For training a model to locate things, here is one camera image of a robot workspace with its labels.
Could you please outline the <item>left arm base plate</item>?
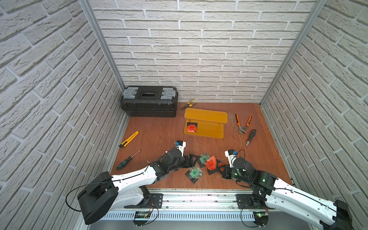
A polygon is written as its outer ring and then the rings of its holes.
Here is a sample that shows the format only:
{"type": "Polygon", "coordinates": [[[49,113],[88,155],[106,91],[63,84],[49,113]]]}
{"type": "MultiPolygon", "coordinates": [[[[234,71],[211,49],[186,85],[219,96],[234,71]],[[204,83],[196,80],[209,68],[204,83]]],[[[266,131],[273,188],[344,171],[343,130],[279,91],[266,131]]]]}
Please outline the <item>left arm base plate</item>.
{"type": "Polygon", "coordinates": [[[137,205],[124,206],[125,209],[147,209],[154,206],[157,209],[161,209],[163,204],[163,194],[155,193],[150,196],[145,196],[144,199],[137,205]]]}

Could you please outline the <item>red tea bag front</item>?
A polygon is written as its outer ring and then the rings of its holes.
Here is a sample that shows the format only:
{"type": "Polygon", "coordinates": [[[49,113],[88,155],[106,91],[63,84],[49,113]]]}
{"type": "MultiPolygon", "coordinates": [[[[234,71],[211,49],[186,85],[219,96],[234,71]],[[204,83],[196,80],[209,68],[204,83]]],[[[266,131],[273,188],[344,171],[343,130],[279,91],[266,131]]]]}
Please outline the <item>red tea bag front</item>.
{"type": "Polygon", "coordinates": [[[205,166],[208,170],[213,171],[217,168],[217,159],[215,156],[211,156],[205,161],[205,166]]]}

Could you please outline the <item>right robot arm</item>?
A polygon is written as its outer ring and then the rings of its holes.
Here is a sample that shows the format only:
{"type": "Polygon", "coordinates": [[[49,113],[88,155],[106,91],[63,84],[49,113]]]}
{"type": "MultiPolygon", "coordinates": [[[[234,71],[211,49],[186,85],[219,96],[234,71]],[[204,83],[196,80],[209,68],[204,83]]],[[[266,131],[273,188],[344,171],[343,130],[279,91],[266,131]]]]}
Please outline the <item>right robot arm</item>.
{"type": "Polygon", "coordinates": [[[232,155],[229,164],[219,169],[223,178],[247,184],[253,191],[252,206],[280,210],[319,230],[353,229],[349,206],[342,200],[330,201],[311,195],[271,173],[255,169],[243,157],[232,155]]]}

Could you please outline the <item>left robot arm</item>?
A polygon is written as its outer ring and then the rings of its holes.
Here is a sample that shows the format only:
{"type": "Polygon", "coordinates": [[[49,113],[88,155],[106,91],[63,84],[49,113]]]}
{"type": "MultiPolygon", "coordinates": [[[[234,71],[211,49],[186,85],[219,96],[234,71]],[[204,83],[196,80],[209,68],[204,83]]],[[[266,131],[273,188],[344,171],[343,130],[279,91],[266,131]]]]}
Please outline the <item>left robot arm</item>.
{"type": "Polygon", "coordinates": [[[185,156],[184,147],[178,146],[141,170],[99,174],[77,195],[84,223],[93,224],[114,209],[141,205],[149,196],[146,186],[164,180],[171,172],[194,167],[197,159],[196,155],[185,156]]]}

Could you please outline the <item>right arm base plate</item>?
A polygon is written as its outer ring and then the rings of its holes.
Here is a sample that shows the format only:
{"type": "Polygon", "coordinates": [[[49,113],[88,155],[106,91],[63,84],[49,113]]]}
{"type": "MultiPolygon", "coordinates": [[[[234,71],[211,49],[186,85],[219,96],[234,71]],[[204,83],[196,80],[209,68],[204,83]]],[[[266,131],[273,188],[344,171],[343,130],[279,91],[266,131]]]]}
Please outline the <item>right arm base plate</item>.
{"type": "Polygon", "coordinates": [[[238,209],[267,209],[266,201],[269,195],[255,194],[236,194],[238,209]]]}

